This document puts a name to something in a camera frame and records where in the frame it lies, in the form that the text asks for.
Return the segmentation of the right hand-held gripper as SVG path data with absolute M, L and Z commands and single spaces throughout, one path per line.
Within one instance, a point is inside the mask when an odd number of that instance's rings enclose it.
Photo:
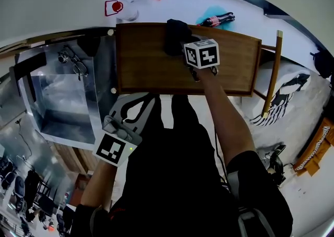
M 220 65 L 219 45 L 214 39 L 204 39 L 183 45 L 185 62 L 190 70 L 190 73 L 195 80 L 199 82 L 197 77 L 197 69 L 208 68 L 217 75 Z

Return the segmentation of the dark blue cloth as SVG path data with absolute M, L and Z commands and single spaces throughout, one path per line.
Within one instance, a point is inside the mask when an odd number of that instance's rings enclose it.
M 169 19 L 165 29 L 164 51 L 169 56 L 182 55 L 184 44 L 200 40 L 192 34 L 188 24 L 180 20 Z

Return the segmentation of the wooden shelf rack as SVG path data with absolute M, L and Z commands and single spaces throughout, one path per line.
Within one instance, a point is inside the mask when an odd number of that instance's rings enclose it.
M 229 96 L 251 97 L 254 93 L 265 102 L 261 113 L 267 117 L 278 76 L 283 32 L 277 32 L 275 46 L 263 45 L 260 39 L 244 34 L 191 26 L 192 33 L 217 41 L 220 65 L 217 79 Z M 195 82 L 180 56 L 164 52 L 165 23 L 118 24 L 116 68 L 118 92 L 151 92 L 156 94 L 202 95 L 202 85 Z M 275 52 L 268 92 L 255 89 L 260 55 L 263 50 Z

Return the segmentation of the person's right forearm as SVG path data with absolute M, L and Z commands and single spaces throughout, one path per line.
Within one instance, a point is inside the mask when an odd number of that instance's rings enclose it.
M 198 69 L 196 73 L 204 88 L 224 162 L 228 165 L 237 155 L 255 150 L 251 132 L 211 70 Z

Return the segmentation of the clear plastic storage box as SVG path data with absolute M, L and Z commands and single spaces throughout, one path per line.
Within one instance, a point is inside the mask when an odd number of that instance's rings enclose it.
M 78 77 L 70 62 L 61 64 L 58 52 L 70 46 L 85 64 L 88 76 Z M 46 65 L 32 71 L 36 102 L 31 99 L 27 78 L 19 89 L 34 129 L 46 140 L 93 150 L 101 134 L 104 117 L 116 96 L 116 47 L 112 36 L 59 42 L 19 54 L 17 63 L 41 52 Z

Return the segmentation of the dark cola bottle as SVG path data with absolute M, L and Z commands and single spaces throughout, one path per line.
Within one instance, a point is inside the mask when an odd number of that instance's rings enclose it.
M 225 13 L 223 15 L 216 15 L 205 19 L 203 22 L 198 23 L 197 26 L 203 27 L 217 27 L 229 22 L 233 22 L 235 20 L 235 16 L 232 12 Z

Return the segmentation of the teal plastic bag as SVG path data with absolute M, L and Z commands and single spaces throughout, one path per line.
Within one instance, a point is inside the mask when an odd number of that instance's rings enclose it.
M 227 13 L 227 11 L 220 6 L 210 6 L 207 10 L 204 11 L 204 13 L 201 16 L 197 18 L 195 24 L 202 23 L 204 20 L 212 16 L 223 15 L 225 13 Z M 217 26 L 216 29 L 232 31 L 233 27 L 234 27 L 233 22 L 227 22 Z

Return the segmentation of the black-rimmed eyeglasses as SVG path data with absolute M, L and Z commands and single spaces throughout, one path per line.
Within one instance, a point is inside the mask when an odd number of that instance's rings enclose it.
M 58 61 L 61 64 L 66 64 L 70 62 L 72 64 L 74 73 L 77 74 L 79 78 L 81 76 L 88 76 L 87 67 L 70 46 L 65 45 L 63 49 L 58 52 Z

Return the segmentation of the slatted wooden board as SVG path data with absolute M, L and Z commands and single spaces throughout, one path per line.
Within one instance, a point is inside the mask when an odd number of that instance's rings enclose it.
M 98 164 L 98 160 L 90 150 L 58 143 L 50 143 L 50 148 L 57 161 L 67 172 L 88 175 L 95 170 Z

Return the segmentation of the white bottle red cap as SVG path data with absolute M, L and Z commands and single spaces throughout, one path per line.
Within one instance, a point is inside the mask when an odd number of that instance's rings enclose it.
M 120 20 L 135 21 L 139 16 L 138 9 L 128 1 L 110 0 L 104 4 L 105 16 L 115 16 Z

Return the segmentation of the white bean bag seat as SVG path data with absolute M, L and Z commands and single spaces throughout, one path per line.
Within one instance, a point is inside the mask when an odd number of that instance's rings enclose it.
M 281 61 L 275 88 L 273 90 L 273 96 L 284 83 L 289 82 L 291 79 L 301 73 L 311 74 L 310 71 L 303 66 L 293 64 L 288 61 Z M 243 97 L 241 99 L 241 110 L 250 121 L 258 115 L 261 115 L 264 104 L 265 100 L 258 94 L 254 93 L 252 97 Z

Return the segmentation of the black white striped bag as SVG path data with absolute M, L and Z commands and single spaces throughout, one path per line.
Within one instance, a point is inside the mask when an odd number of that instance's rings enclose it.
M 295 92 L 305 90 L 310 82 L 310 74 L 301 73 L 284 83 L 276 92 L 270 102 L 270 108 L 266 117 L 258 115 L 250 120 L 255 126 L 269 126 L 276 123 L 289 113 L 293 106 L 289 104 Z

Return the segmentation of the large cardboard sheet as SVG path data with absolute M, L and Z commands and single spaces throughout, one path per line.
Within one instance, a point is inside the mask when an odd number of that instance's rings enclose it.
M 8 44 L 4 47 L 1 47 L 0 54 L 8 53 L 13 50 L 20 49 L 20 48 L 26 48 L 32 44 L 43 42 L 43 41 L 53 41 L 57 39 L 81 37 L 81 36 L 88 35 L 88 34 L 97 35 L 101 33 L 102 35 L 106 35 L 109 30 L 115 30 L 115 29 L 116 27 L 92 27 L 92 28 L 87 28 L 87 29 L 63 31 L 63 32 L 40 35 L 40 36 L 27 38 L 27 39 L 24 39 L 24 40 L 21 40 L 21 41 L 12 43 L 12 44 Z

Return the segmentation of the black metal rack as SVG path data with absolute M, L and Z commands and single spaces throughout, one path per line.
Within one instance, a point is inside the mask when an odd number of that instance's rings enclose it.
M 47 182 L 39 181 L 34 203 L 37 204 L 46 216 L 51 217 L 56 207 L 55 197 L 58 188 L 51 188 Z

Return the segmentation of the black grey sneaker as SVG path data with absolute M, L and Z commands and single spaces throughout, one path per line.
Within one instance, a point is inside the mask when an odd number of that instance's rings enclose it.
M 268 173 L 277 186 L 280 186 L 286 179 L 284 176 L 284 165 L 279 155 L 284 151 L 286 145 L 279 145 L 270 156 Z

